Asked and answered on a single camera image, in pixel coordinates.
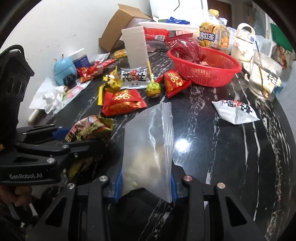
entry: white tissue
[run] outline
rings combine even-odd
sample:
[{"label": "white tissue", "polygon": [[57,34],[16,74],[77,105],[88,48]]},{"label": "white tissue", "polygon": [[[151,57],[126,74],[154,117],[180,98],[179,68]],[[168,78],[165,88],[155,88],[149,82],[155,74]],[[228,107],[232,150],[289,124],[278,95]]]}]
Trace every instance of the white tissue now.
[{"label": "white tissue", "polygon": [[29,106],[29,109],[40,109],[44,110],[46,107],[46,101],[43,100],[43,95],[52,93],[52,90],[56,88],[58,85],[55,80],[50,78],[46,78],[39,89],[37,90],[36,94],[33,97],[33,100]]},{"label": "white tissue", "polygon": [[45,112],[48,114],[53,109],[60,110],[62,107],[63,101],[63,94],[64,94],[64,86],[58,86],[52,90],[52,92],[45,93],[42,96],[42,99],[46,101]]}]

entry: glass cup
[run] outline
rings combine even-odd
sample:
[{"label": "glass cup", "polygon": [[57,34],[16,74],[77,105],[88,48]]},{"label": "glass cup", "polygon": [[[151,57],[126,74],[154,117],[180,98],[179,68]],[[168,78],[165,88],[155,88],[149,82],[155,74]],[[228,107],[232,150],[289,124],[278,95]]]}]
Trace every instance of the glass cup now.
[{"label": "glass cup", "polygon": [[250,91],[260,99],[268,99],[281,74],[282,67],[267,55],[254,51],[251,60]]}]

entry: red gift packet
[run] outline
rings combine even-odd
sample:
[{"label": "red gift packet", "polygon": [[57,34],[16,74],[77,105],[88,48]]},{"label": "red gift packet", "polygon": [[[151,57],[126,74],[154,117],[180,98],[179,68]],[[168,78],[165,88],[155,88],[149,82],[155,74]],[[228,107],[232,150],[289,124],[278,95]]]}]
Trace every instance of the red gift packet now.
[{"label": "red gift packet", "polygon": [[191,81],[182,79],[175,69],[165,72],[162,76],[157,78],[155,82],[160,83],[163,80],[165,82],[165,90],[168,98],[176,95],[191,85]]},{"label": "red gift packet", "polygon": [[126,114],[147,107],[136,89],[123,90],[116,94],[105,92],[102,112],[105,116]]}]

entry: red plastic basket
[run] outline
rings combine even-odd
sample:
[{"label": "red plastic basket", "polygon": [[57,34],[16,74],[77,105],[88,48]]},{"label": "red plastic basket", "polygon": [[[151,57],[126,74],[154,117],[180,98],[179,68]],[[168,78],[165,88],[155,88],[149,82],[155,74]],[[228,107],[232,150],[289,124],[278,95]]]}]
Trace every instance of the red plastic basket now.
[{"label": "red plastic basket", "polygon": [[209,66],[192,63],[189,57],[180,59],[172,49],[168,51],[168,57],[173,60],[177,71],[183,78],[204,86],[226,85],[235,73],[242,71],[241,64],[223,52],[203,47],[201,47],[201,52],[206,56],[204,61]]}]

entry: yellow candy wrapper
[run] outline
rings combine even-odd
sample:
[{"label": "yellow candy wrapper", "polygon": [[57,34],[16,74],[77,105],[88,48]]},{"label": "yellow candy wrapper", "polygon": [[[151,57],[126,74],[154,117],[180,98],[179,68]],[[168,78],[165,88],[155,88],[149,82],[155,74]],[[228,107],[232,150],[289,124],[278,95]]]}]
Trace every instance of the yellow candy wrapper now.
[{"label": "yellow candy wrapper", "polygon": [[160,96],[160,85],[156,82],[152,82],[147,86],[147,96],[151,97],[151,98],[157,98]]},{"label": "yellow candy wrapper", "polygon": [[104,83],[99,87],[98,105],[103,105],[105,91],[111,92],[112,94],[118,93],[120,91],[122,80],[118,76],[117,66],[110,73],[110,75],[105,75],[103,77],[103,81],[107,83]]}]

